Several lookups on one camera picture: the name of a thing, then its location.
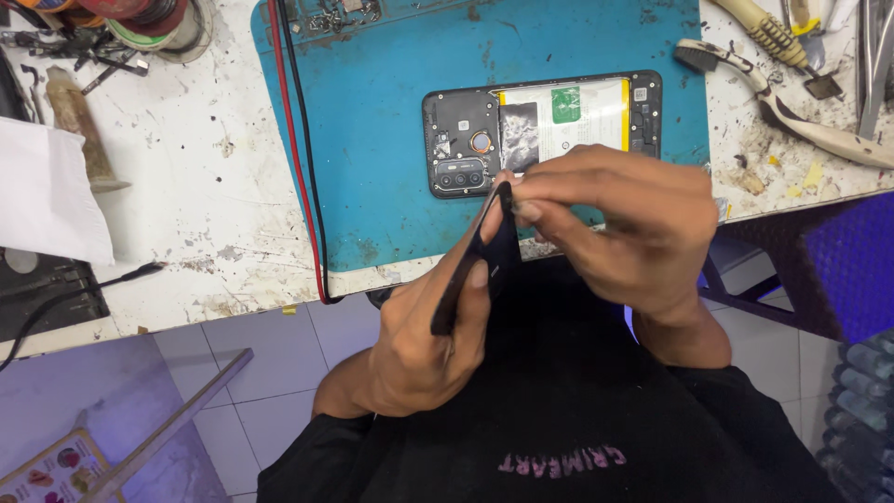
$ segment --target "smartphone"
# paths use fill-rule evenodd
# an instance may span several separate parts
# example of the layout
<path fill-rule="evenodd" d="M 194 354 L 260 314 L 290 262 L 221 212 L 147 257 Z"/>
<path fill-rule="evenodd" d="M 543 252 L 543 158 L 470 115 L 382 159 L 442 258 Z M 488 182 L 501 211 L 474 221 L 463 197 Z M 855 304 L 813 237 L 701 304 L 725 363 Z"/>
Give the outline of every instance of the smartphone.
<path fill-rule="evenodd" d="M 578 144 L 661 157 L 662 78 L 606 73 L 428 93 L 422 100 L 428 189 L 441 199 L 486 195 Z"/>

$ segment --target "white table surface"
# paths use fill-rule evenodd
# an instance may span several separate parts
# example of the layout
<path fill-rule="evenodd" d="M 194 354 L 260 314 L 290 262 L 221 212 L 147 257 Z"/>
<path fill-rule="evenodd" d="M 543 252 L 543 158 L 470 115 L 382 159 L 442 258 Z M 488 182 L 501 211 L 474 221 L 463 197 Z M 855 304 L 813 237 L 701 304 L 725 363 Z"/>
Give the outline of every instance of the white table surface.
<path fill-rule="evenodd" d="M 107 288 L 110 317 L 28 337 L 19 356 L 317 299 L 299 198 L 249 30 L 256 1 L 216 7 L 213 43 L 197 61 L 168 64 L 150 55 L 148 77 L 117 72 L 88 95 L 114 171 L 133 184 L 97 196 L 117 261 L 111 268 L 94 268 L 97 279 L 118 277 L 151 260 L 170 266 Z M 778 0 L 758 3 L 780 14 Z M 822 3 L 828 7 L 831 2 Z M 705 40 L 722 47 L 731 43 L 765 73 L 782 73 L 784 82 L 774 88 L 794 112 L 855 130 L 856 17 L 825 39 L 826 70 L 838 70 L 847 93 L 843 103 L 811 98 L 801 77 L 767 58 L 717 5 L 702 0 L 702 18 Z M 14 29 L 30 28 L 16 21 Z M 25 62 L 41 74 L 52 64 L 73 65 L 72 60 L 29 58 L 20 49 L 7 49 L 7 55 L 13 68 Z M 101 71 L 88 64 L 74 78 L 84 86 Z M 30 76 L 16 74 L 23 87 L 30 85 Z M 741 80 L 730 83 L 736 77 L 722 65 L 707 78 L 714 195 L 729 200 L 730 221 L 894 188 L 891 172 L 880 175 L 877 169 L 854 166 L 768 128 L 758 116 L 753 92 Z M 42 87 L 40 94 L 45 96 Z M 42 106 L 52 120 L 46 99 Z M 877 132 L 894 140 L 892 115 L 884 107 Z M 734 157 L 740 154 L 747 158 L 746 169 Z M 770 156 L 778 166 L 768 163 Z M 812 179 L 817 169 L 822 176 L 804 186 L 811 166 Z M 543 252 L 541 246 L 524 246 L 527 256 Z M 331 291 L 344 295 L 407 282 L 439 259 L 331 273 Z M 0 344 L 0 354 L 10 346 Z"/>

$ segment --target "white tile floor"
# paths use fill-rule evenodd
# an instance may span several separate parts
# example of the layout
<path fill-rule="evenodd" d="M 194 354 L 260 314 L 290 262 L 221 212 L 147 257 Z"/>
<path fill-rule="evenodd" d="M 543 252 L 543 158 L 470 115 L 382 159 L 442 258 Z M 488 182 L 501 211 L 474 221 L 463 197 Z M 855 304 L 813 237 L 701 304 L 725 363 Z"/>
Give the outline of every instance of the white tile floor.
<path fill-rule="evenodd" d="M 785 292 L 769 295 L 784 304 Z M 764 394 L 779 400 L 792 428 L 812 452 L 822 445 L 822 414 L 838 360 L 827 339 L 707 303 L 730 335 L 733 363 Z M 299 306 L 295 316 L 270 311 L 156 334 L 188 400 L 244 347 L 254 359 L 195 419 L 199 435 L 236 503 L 255 500 L 256 478 L 310 419 L 314 390 L 335 364 L 371 346 L 379 312 L 363 294 L 334 306 Z"/>

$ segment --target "blue repair mat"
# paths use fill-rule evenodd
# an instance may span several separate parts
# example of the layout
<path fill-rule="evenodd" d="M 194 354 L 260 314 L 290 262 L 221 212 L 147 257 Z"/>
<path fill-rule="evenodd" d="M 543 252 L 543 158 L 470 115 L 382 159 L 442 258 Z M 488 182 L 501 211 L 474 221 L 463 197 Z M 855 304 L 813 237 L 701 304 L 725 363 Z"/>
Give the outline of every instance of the blue repair mat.
<path fill-rule="evenodd" d="M 710 158 L 704 77 L 671 57 L 680 38 L 701 38 L 698 0 L 378 0 L 378 13 L 351 13 L 367 21 L 338 34 L 325 32 L 317 0 L 293 6 L 332 271 L 444 253 L 481 206 L 484 198 L 440 200 L 428 190 L 422 98 L 434 90 L 655 70 L 664 84 L 662 159 Z M 266 1 L 251 32 L 292 162 Z M 288 62 L 286 72 L 307 180 Z M 602 223 L 598 211 L 579 215 Z"/>

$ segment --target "black wire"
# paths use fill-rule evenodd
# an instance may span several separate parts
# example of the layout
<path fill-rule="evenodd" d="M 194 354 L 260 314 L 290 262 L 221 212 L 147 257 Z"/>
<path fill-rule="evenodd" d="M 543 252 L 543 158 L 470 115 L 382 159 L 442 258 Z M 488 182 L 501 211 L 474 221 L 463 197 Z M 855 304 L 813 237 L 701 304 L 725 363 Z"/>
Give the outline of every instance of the black wire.
<path fill-rule="evenodd" d="M 133 270 L 121 277 L 117 277 L 115 279 L 110 279 L 104 283 L 100 283 L 98 285 L 91 285 L 81 288 L 80 290 L 75 290 L 73 292 L 67 292 L 65 294 L 59 294 L 51 299 L 48 299 L 46 302 L 40 304 L 34 312 L 25 320 L 25 323 L 19 329 L 19 334 L 15 336 L 15 340 L 13 341 L 13 348 L 9 351 L 9 356 L 6 357 L 6 360 L 3 363 L 0 363 L 0 372 L 3 371 L 6 367 L 9 366 L 10 362 L 13 361 L 15 355 L 19 352 L 19 347 L 21 346 L 21 341 L 24 340 L 25 336 L 28 335 L 28 332 L 34 327 L 34 325 L 40 321 L 41 318 L 45 314 L 47 314 L 51 309 L 55 306 L 63 303 L 65 301 L 74 299 L 83 294 L 90 294 L 96 292 L 97 290 L 104 288 L 106 286 L 114 285 L 116 283 L 121 283 L 124 281 L 131 281 L 132 279 L 136 279 L 141 276 L 145 276 L 147 274 L 152 274 L 161 270 L 166 264 L 163 262 L 149 262 L 148 264 L 142 265 L 136 270 Z"/>
<path fill-rule="evenodd" d="M 310 178 L 310 190 L 314 196 L 314 212 L 316 213 L 316 228 L 320 232 L 320 248 L 322 255 L 320 257 L 320 265 L 323 267 L 323 298 L 326 303 L 335 304 L 342 301 L 342 298 L 333 299 L 329 296 L 329 256 L 326 253 L 326 232 L 323 230 L 323 212 L 320 211 L 320 198 L 316 195 L 316 177 L 314 176 L 314 156 L 310 148 L 310 126 L 308 125 L 308 110 L 304 105 L 304 92 L 301 90 L 301 79 L 298 76 L 298 61 L 295 59 L 295 47 L 291 44 L 291 30 L 289 28 L 289 19 L 285 10 L 285 0 L 276 0 L 276 7 L 279 9 L 280 25 L 283 27 L 285 34 L 285 50 L 289 54 L 289 65 L 291 66 L 291 78 L 295 83 L 295 91 L 298 93 L 298 109 L 301 112 L 301 128 L 304 130 L 304 149 L 308 158 L 308 175 Z M 295 159 L 295 166 L 299 166 L 300 162 Z"/>

